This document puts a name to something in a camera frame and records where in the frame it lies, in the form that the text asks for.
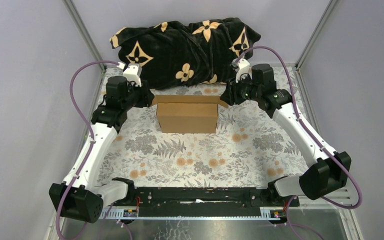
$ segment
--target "reflective metal floor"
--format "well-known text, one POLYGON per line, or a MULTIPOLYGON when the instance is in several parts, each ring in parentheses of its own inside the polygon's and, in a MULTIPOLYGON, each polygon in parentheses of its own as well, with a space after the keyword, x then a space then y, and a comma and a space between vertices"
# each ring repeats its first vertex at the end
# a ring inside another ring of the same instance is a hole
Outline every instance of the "reflective metal floor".
MULTIPOLYGON (((347 236, 339 213, 334 209, 290 210, 291 222, 318 231, 325 240, 346 240, 347 236)), ((67 219, 63 226, 66 238, 74 237, 83 222, 67 219)), ((80 240, 129 240, 127 229, 115 220, 89 224, 80 240)), ((268 221, 258 220, 136 220, 129 224, 134 240, 288 240, 299 239, 289 226, 274 227, 268 221)), ((305 240, 320 238, 306 229, 295 227, 305 240)))

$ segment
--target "lavender wall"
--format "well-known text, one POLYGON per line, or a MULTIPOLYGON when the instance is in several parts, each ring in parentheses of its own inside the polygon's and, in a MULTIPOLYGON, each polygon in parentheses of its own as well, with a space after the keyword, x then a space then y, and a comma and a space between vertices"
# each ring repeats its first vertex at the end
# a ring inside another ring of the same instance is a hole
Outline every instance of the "lavender wall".
MULTIPOLYGON (((316 28, 329 0, 74 0, 104 60, 117 60, 109 39, 123 27, 150 27, 167 21, 187 25, 237 17, 261 34, 256 45, 269 46, 286 63, 295 63, 316 28)), ((258 50, 253 63, 278 63, 258 50)))
POLYGON ((384 239, 384 1, 341 1, 302 74, 321 134, 351 155, 364 239, 384 239))
MULTIPOLYGON (((0 240, 44 237, 49 187, 72 166, 85 128, 69 81, 91 61, 62 1, 0 0, 0 240)), ((86 112, 99 78, 91 67, 74 86, 86 112)))

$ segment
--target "red wire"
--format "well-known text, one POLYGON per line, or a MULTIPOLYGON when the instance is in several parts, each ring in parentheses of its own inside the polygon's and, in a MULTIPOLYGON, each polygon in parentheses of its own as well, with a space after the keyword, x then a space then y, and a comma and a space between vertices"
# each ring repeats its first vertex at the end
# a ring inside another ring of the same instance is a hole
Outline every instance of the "red wire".
POLYGON ((288 205, 288 202, 285 201, 285 203, 284 203, 284 205, 283 205, 283 211, 284 211, 284 212, 286 211, 286 207, 287 207, 287 205, 288 205))
POLYGON ((137 196, 135 198, 136 198, 136 213, 137 213, 138 212, 139 204, 141 203, 141 197, 137 196))

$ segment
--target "tan flower pattern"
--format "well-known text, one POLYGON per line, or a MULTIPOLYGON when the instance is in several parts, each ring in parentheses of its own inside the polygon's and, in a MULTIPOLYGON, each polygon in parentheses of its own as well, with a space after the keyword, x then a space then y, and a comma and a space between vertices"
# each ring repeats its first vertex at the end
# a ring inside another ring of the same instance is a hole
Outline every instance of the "tan flower pattern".
POLYGON ((211 158, 209 161, 208 161, 208 165, 212 168, 215 168, 217 167, 219 163, 217 162, 217 160, 215 158, 211 158))
POLYGON ((241 141, 241 139, 242 139, 241 135, 239 135, 237 133, 233 134, 233 136, 232 136, 232 140, 235 143, 239 143, 241 141))
POLYGON ((112 47, 113 48, 118 48, 119 45, 119 38, 117 37, 117 35, 119 33, 121 33, 124 29, 126 29, 126 27, 123 27, 122 29, 118 30, 118 32, 116 32, 110 39, 109 39, 109 42, 112 43, 112 47))
POLYGON ((200 84, 213 84, 213 83, 216 83, 217 82, 217 74, 214 74, 214 76, 212 76, 212 78, 209 80, 209 81, 204 81, 200 84))
POLYGON ((132 179, 135 179, 135 178, 139 177, 139 172, 138 172, 137 170, 132 170, 132 171, 130 172, 130 177, 131 177, 132 179))
POLYGON ((178 166, 184 166, 185 163, 186 163, 186 161, 185 161, 185 159, 183 157, 178 158, 177 161, 176 161, 176 164, 178 166))
POLYGON ((127 60, 131 64, 139 64, 141 67, 145 66, 149 61, 154 59, 152 56, 146 54, 141 46, 139 45, 139 41, 136 41, 131 52, 126 56, 127 60))
POLYGON ((169 25, 169 23, 165 21, 163 23, 160 23, 160 24, 154 26, 153 28, 156 29, 156 28, 158 28, 158 26, 161 26, 161 32, 164 33, 166 31, 168 25, 169 25))
POLYGON ((276 169, 276 172, 277 172, 277 174, 283 174, 283 173, 284 173, 284 169, 281 168, 281 167, 278 167, 278 168, 276 169))
POLYGON ((220 23, 218 23, 218 22, 213 21, 210 23, 210 20, 206 20, 206 21, 203 21, 202 26, 200 26, 198 29, 193 31, 192 34, 194 35, 194 34, 203 33, 204 38, 208 43, 210 41, 210 38, 211 38, 211 29, 216 29, 219 25, 220 25, 220 23))
MULTIPOLYGON (((294 77, 292 68, 288 69, 294 77)), ((273 70, 278 88, 287 89, 282 67, 275 66, 273 70)), ((117 68, 108 68, 99 92, 105 90, 108 77, 119 73, 117 68)), ((155 95, 208 96, 220 95, 225 88, 221 84, 201 84, 151 91, 155 95)), ((294 88, 298 107, 305 113, 298 85, 294 88)), ((98 185, 120 177, 133 180, 138 187, 264 188, 270 181, 299 175, 307 169, 285 131, 269 117, 264 117, 266 113, 255 102, 219 107, 216 134, 161 133, 156 110, 154 105, 132 108, 128 112, 127 121, 99 167, 98 185)))
POLYGON ((276 175, 276 171, 273 168, 269 168, 267 169, 267 175, 274 177, 276 175))
POLYGON ((229 49, 239 57, 239 55, 241 55, 245 50, 249 48, 250 44, 248 43, 248 38, 245 33, 245 27, 243 27, 239 37, 236 39, 236 41, 233 42, 233 45, 229 49))
POLYGON ((180 79, 182 82, 188 81, 193 76, 194 70, 191 69, 191 65, 189 63, 183 64, 181 71, 176 73, 176 79, 180 79))

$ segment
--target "white gear rack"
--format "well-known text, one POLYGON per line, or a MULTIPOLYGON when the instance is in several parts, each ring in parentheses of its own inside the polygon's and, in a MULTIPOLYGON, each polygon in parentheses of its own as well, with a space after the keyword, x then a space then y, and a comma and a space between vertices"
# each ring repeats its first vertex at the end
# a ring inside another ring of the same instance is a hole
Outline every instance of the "white gear rack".
MULTIPOLYGON (((106 220, 264 220, 264 221, 279 221, 280 218, 271 217, 270 209, 265 209, 260 207, 261 216, 138 216, 138 217, 124 217, 123 214, 127 210, 136 210, 132 207, 120 206, 113 207, 106 220)), ((102 213, 99 219, 103 219, 105 214, 107 214, 108 207, 105 207, 102 210, 102 213)))

